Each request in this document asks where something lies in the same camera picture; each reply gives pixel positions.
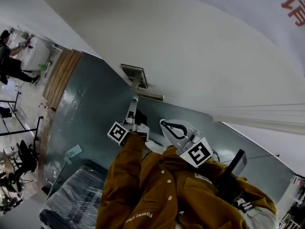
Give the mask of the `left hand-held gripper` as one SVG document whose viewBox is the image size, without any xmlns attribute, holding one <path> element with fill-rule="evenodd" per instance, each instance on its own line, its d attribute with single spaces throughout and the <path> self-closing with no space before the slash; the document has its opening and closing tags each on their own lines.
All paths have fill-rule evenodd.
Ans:
<svg viewBox="0 0 305 229">
<path fill-rule="evenodd" d="M 138 100 L 139 97 L 137 95 L 132 97 L 123 124 L 115 122 L 107 133 L 107 136 L 119 146 L 124 146 L 126 137 L 129 133 L 136 133 L 141 136 L 145 142 L 149 140 L 149 127 L 144 124 L 135 124 Z"/>
</svg>

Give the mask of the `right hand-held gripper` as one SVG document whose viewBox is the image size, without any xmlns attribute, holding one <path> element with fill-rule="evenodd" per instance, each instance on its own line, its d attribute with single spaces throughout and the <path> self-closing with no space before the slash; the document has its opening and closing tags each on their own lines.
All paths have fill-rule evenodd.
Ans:
<svg viewBox="0 0 305 229">
<path fill-rule="evenodd" d="M 161 119 L 160 127 L 172 145 L 177 148 L 176 154 L 193 167 L 198 168 L 212 157 L 213 151 L 206 138 L 197 130 L 189 128 L 188 122 Z"/>
</svg>

